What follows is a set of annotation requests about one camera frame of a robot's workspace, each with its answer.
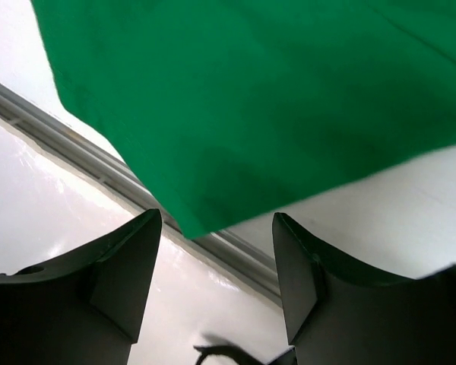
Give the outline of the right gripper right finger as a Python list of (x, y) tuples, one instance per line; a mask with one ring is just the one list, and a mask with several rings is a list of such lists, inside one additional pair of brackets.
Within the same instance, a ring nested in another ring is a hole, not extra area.
[(456, 364), (456, 265), (412, 279), (366, 264), (288, 214), (272, 222), (287, 338), (300, 364)]

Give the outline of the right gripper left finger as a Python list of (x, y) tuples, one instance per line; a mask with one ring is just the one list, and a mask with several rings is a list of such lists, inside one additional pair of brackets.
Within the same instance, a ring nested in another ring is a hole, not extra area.
[(111, 233), (0, 274), (0, 364), (125, 364), (160, 245), (150, 209)]

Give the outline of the green t shirt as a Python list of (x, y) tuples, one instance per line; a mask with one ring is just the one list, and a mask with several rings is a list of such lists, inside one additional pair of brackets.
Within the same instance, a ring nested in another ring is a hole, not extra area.
[(456, 1), (34, 1), (63, 107), (197, 238), (456, 144)]

